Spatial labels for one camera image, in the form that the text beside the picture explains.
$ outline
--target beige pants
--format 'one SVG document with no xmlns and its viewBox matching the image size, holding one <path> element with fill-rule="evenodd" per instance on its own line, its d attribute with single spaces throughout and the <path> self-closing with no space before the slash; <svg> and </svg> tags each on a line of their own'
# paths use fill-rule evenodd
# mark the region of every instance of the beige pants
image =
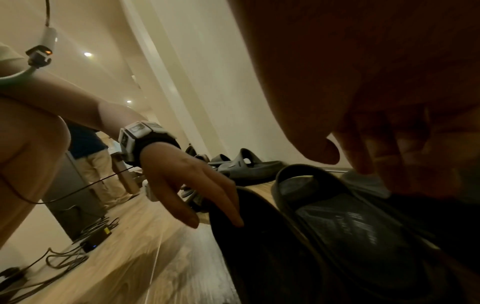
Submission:
<svg viewBox="0 0 480 304">
<path fill-rule="evenodd" d="M 112 169 L 112 157 L 107 149 L 82 157 L 76 160 L 80 173 L 87 182 L 94 183 L 102 178 L 114 174 Z M 106 180 L 92 185 L 105 209 L 123 204 L 131 198 L 119 178 L 112 176 Z"/>
</svg>

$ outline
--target ceiling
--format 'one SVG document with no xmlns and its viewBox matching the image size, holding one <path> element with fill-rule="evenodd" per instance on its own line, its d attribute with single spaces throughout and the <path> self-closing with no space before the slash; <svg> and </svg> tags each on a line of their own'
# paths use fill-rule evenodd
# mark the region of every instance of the ceiling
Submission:
<svg viewBox="0 0 480 304">
<path fill-rule="evenodd" d="M 137 42 L 122 35 L 130 29 L 119 1 L 50 0 L 50 5 L 58 42 L 46 69 L 107 101 L 149 110 L 122 56 L 124 44 Z M 38 43 L 44 23 L 45 0 L 0 0 L 0 41 L 19 54 Z"/>
</svg>

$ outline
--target leg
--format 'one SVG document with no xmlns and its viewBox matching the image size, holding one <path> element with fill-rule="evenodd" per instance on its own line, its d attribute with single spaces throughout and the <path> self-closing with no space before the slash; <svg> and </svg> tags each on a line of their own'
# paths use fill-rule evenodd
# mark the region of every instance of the leg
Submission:
<svg viewBox="0 0 480 304">
<path fill-rule="evenodd" d="M 63 120 L 0 97 L 0 174 L 25 198 L 39 201 L 70 144 Z M 0 179 L 0 248 L 35 205 L 24 202 Z"/>
<path fill-rule="evenodd" d="M 92 154 L 88 157 L 92 166 L 98 172 L 100 178 L 115 174 L 112 169 L 112 157 L 107 149 Z M 115 200 L 115 204 L 122 204 L 131 198 L 131 194 L 125 190 L 125 187 L 119 181 L 119 178 L 112 176 L 103 181 L 103 184 L 108 189 L 108 193 Z"/>
<path fill-rule="evenodd" d="M 76 167 L 89 184 L 95 183 L 101 179 L 97 170 L 93 167 L 89 157 L 77 159 Z M 96 183 L 91 187 L 100 199 L 103 207 L 108 208 L 108 206 L 115 204 L 115 198 L 110 195 L 110 192 L 104 183 Z"/>
</svg>

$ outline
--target wrist-worn device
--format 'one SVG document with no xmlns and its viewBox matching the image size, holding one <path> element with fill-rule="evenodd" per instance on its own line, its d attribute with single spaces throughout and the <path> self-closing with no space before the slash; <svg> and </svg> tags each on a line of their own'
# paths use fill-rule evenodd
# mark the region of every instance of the wrist-worn device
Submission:
<svg viewBox="0 0 480 304">
<path fill-rule="evenodd" d="M 180 149 L 175 140 L 161 125 L 151 121 L 137 121 L 120 130 L 118 142 L 121 156 L 128 165 L 141 167 L 140 152 L 144 147 L 155 142 L 166 142 Z"/>
</svg>

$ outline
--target standing person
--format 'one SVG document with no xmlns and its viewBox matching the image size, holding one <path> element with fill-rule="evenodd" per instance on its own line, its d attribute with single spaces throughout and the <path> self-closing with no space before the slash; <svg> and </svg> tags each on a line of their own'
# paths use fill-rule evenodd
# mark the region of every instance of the standing person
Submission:
<svg viewBox="0 0 480 304">
<path fill-rule="evenodd" d="M 97 136 L 96 131 L 71 122 L 67 126 L 71 137 L 69 151 L 87 182 L 92 184 L 113 175 L 108 146 Z M 107 210 L 132 198 L 117 176 L 96 183 L 92 188 Z"/>
</svg>

